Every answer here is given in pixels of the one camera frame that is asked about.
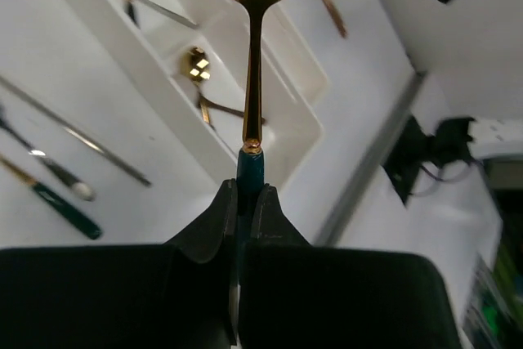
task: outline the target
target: white plastic tray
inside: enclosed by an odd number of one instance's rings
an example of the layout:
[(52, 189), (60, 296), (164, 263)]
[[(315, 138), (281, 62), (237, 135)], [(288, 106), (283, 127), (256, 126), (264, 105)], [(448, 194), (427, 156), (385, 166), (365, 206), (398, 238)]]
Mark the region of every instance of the white plastic tray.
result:
[[(139, 2), (140, 29), (123, 12), (123, 0), (66, 1), (213, 180), (233, 177), (241, 119), (212, 110), (216, 135), (201, 119), (194, 89), (179, 75), (178, 65), (187, 49), (202, 47), (212, 65), (204, 95), (242, 110), (248, 28), (241, 7), (230, 0), (152, 0), (199, 23), (194, 31)], [(262, 86), (266, 179), (281, 188), (321, 136), (307, 99), (314, 100), (327, 79), (278, 8), (264, 25)]]

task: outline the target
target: knife handle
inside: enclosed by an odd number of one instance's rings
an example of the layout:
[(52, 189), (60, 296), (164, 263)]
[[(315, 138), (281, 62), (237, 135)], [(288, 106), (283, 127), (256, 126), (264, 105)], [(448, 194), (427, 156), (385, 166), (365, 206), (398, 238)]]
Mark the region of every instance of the knife handle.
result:
[(62, 199), (49, 187), (45, 186), (43, 183), (37, 182), (32, 186), (32, 188), (36, 195), (38, 195), (44, 202), (65, 218), (69, 224), (80, 230), (89, 239), (95, 240), (102, 235), (102, 229), (91, 218), (80, 212), (65, 199)]

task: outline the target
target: black cable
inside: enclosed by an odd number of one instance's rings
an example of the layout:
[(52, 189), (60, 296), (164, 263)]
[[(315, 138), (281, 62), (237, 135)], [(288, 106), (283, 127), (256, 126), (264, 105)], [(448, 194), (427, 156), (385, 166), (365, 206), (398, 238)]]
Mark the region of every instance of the black cable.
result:
[(431, 179), (433, 179), (434, 182), (426, 190), (424, 190), (422, 192), (418, 192), (418, 193), (410, 193), (410, 196), (412, 196), (414, 198), (423, 198), (425, 196), (429, 196), (429, 195), (433, 194), (434, 192), (436, 192), (437, 186), (440, 183), (446, 183), (446, 184), (459, 183), (460, 181), (464, 180), (468, 175), (470, 175), (470, 173), (472, 172), (472, 169), (473, 169), (473, 166), (472, 166), (473, 164), (478, 164), (478, 161), (472, 161), (471, 163), (469, 163), (463, 172), (461, 172), (459, 175), (457, 175), (456, 177), (454, 177), (452, 179), (444, 179), (441, 177), (441, 174), (443, 173), (443, 168), (441, 168), (439, 170), (438, 174), (435, 175), (434, 173), (429, 171), (424, 165), (421, 165), (420, 168), (422, 169), (422, 171), (424, 171)]
[(431, 171), (429, 171), (424, 165), (421, 165), (420, 168), (429, 177), (431, 177), (432, 179), (434, 179), (436, 181), (439, 181), (441, 183), (447, 183), (447, 184), (455, 184), (455, 183), (459, 183), (461, 180), (465, 179), (472, 172), (472, 169), (474, 168), (472, 165), (474, 163), (476, 163), (476, 161), (472, 161), (471, 163), (469, 163), (463, 172), (458, 174), (456, 177), (453, 177), (452, 179), (443, 179), (443, 178), (435, 175)]

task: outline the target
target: green spoon handle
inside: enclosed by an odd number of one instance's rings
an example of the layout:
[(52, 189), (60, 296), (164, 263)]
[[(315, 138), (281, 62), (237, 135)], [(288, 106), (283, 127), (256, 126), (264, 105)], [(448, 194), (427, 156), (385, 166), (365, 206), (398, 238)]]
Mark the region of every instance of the green spoon handle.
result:
[(238, 185), (238, 241), (239, 251), (248, 241), (253, 225), (254, 210), (264, 182), (263, 151), (249, 154), (241, 150), (238, 154), (236, 183)]
[(132, 4), (132, 2), (127, 1), (126, 5), (125, 5), (125, 12), (129, 16), (129, 18), (131, 18), (131, 20), (134, 22), (134, 25), (140, 27), (138, 25), (138, 18), (136, 16), (136, 10), (135, 10), (134, 4)]
[(76, 209), (75, 206), (62, 199), (57, 193), (42, 183), (36, 183), (33, 191), (49, 206), (55, 209), (69, 224), (80, 230), (91, 240), (102, 235), (101, 228), (89, 217)]

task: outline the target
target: dark green utensil handle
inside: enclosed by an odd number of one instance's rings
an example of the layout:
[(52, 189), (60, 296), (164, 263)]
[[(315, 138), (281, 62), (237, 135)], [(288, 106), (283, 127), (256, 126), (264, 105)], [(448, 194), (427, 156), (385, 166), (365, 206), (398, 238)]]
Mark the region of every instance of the dark green utensil handle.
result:
[(136, 16), (136, 10), (135, 10), (134, 4), (132, 4), (132, 2), (127, 2), (127, 4), (125, 5), (125, 12), (129, 16), (129, 18), (131, 18), (131, 20), (134, 22), (134, 25), (140, 27), (138, 25), (138, 18)]
[(62, 199), (44, 184), (35, 184), (33, 191), (65, 218), (69, 224), (80, 230), (89, 239), (95, 240), (102, 235), (101, 228), (91, 218), (80, 212), (65, 199)]

